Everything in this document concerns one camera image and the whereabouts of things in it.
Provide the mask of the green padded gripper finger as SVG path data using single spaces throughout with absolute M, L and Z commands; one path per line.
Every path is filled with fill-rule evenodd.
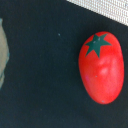
M 0 18 L 0 89 L 4 83 L 4 71 L 10 56 L 7 38 L 2 23 L 3 20 Z

